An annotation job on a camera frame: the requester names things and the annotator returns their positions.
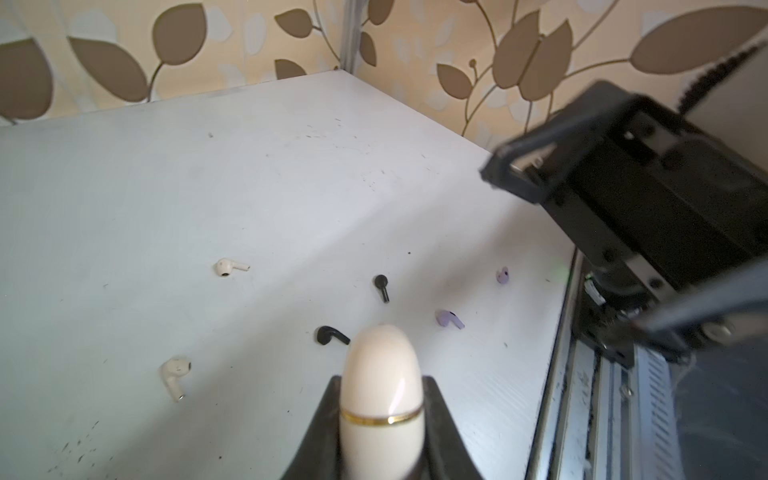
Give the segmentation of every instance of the black earbud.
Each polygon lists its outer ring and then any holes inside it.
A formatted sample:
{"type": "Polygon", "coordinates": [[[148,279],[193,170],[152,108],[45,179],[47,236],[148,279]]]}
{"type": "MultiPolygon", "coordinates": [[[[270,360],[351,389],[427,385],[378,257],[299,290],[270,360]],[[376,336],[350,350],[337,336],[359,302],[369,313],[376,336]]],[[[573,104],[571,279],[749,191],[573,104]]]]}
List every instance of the black earbud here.
{"type": "Polygon", "coordinates": [[[349,345],[349,337],[341,333],[339,330],[333,328],[332,326],[323,325],[317,329],[316,338],[320,345],[328,345],[328,342],[331,341],[332,336],[335,336],[337,339],[341,340],[344,345],[349,345]]]}

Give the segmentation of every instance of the lavender earbud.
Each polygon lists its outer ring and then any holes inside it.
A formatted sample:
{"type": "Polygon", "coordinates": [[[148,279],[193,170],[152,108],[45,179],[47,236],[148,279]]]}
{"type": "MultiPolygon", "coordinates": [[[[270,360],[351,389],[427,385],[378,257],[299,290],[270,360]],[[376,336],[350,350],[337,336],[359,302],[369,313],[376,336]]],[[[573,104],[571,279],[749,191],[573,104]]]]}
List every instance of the lavender earbud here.
{"type": "Polygon", "coordinates": [[[455,313],[449,312],[448,310],[440,310],[437,312],[437,323],[440,326],[448,326],[451,322],[453,322],[459,330],[464,328],[464,323],[458,319],[455,313]]]}
{"type": "Polygon", "coordinates": [[[507,270],[506,266],[496,272],[496,281],[501,285],[505,285],[509,281],[509,270],[507,270]]]}

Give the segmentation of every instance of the leaf pattern wallpaper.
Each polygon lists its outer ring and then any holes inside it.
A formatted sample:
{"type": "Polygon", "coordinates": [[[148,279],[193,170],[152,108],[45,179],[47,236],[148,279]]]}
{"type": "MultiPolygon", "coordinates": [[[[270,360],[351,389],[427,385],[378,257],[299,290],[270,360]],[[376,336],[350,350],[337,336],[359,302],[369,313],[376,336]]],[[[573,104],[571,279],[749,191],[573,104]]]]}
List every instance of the leaf pattern wallpaper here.
{"type": "Polygon", "coordinates": [[[597,79],[676,108],[768,38],[764,0],[369,0],[367,15],[355,74],[489,150],[597,79]]]}
{"type": "Polygon", "coordinates": [[[5,0],[0,125],[333,70],[346,0],[5,0]]]}

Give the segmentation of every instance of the metal frame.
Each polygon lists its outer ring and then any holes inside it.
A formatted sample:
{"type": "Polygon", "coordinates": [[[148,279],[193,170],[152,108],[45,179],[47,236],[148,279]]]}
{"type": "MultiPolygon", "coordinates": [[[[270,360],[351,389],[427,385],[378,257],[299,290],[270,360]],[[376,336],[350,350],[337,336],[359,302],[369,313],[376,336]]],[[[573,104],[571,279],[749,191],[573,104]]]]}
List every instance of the metal frame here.
{"type": "Polygon", "coordinates": [[[571,262],[571,278],[568,281],[568,291],[565,294],[563,310],[560,316],[560,328],[555,340],[552,361],[549,364],[549,377],[539,410],[538,426],[531,447],[531,458],[528,462],[526,480],[547,480],[557,434],[558,417],[560,416],[561,401],[565,389],[565,371],[568,367],[568,357],[571,350],[571,323],[576,309],[576,299],[581,288],[581,265],[584,254],[574,252],[571,262]]]}
{"type": "Polygon", "coordinates": [[[635,362],[624,389],[631,420],[625,438],[630,446],[630,480],[684,480],[667,361],[636,346],[635,362]]]}
{"type": "Polygon", "coordinates": [[[360,49],[360,20],[365,0],[346,0],[344,4],[344,26],[341,38],[341,69],[355,74],[355,60],[360,49]]]}
{"type": "Polygon", "coordinates": [[[592,396],[590,446],[592,480],[620,480],[621,475],[621,367],[600,359],[592,396]]]}
{"type": "Polygon", "coordinates": [[[574,341],[571,354],[571,371],[562,409],[564,421],[560,421],[561,427],[554,451],[553,480],[583,480],[587,467],[585,460],[595,354],[579,340],[574,341]]]}

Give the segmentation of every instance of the white board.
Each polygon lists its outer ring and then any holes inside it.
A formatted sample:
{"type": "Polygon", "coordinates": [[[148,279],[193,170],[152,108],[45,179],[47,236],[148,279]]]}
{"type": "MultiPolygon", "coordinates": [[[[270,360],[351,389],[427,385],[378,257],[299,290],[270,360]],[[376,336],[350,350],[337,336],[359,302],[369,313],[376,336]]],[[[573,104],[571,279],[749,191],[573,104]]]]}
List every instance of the white board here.
{"type": "Polygon", "coordinates": [[[334,71],[7,127],[0,153],[1,477],[279,478],[343,368],[315,328],[394,323],[480,472],[523,478],[573,246],[480,147],[334,71]]]}

